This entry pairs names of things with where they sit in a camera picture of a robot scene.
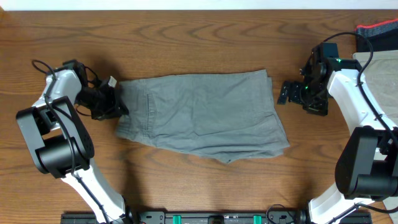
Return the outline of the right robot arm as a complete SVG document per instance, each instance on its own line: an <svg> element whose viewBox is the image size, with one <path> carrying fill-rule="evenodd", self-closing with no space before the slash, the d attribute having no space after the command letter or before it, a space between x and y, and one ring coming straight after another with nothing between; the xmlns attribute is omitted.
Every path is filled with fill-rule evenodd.
<svg viewBox="0 0 398 224"><path fill-rule="evenodd" d="M354 59L342 59L335 43L322 42L312 49L300 73L302 82L285 81L277 104L294 102L311 114L326 116L328 100L335 99L350 137L335 167L335 183L305 210L271 214L271 223L361 223L368 215L359 208L397 196L397 125L372 96L364 67Z"/></svg>

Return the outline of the grey shorts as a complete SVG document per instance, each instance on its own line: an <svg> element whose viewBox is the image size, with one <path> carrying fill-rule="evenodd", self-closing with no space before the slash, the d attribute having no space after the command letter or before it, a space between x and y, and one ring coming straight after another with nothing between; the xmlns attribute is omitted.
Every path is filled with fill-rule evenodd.
<svg viewBox="0 0 398 224"><path fill-rule="evenodd" d="M129 114L119 137L225 164L276 157L289 146L265 70L121 82Z"/></svg>

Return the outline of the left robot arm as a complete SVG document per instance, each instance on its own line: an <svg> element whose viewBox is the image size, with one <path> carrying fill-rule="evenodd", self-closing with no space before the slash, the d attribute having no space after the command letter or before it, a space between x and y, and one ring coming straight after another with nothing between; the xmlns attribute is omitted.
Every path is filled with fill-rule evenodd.
<svg viewBox="0 0 398 224"><path fill-rule="evenodd" d="M133 223L124 197L96 165L93 141L76 110L76 106L88 108L89 116L98 121L127 115L116 79L89 79L91 69L77 60L59 68L44 67L41 96L18 111L16 121L36 168L71 186L92 210L64 213L61 223Z"/></svg>

